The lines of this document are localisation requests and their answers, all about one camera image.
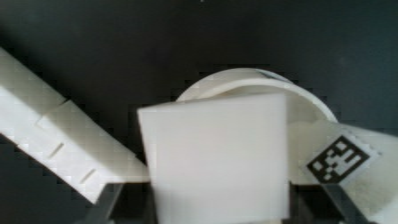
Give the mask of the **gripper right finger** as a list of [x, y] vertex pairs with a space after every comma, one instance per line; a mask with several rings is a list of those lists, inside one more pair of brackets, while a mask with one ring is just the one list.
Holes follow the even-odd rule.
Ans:
[[372, 224], [337, 184], [289, 184], [285, 224]]

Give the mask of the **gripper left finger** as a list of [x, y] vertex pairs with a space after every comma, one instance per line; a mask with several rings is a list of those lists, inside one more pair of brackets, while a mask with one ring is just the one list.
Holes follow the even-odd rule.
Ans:
[[76, 224], [156, 224], [150, 184], [108, 184]]

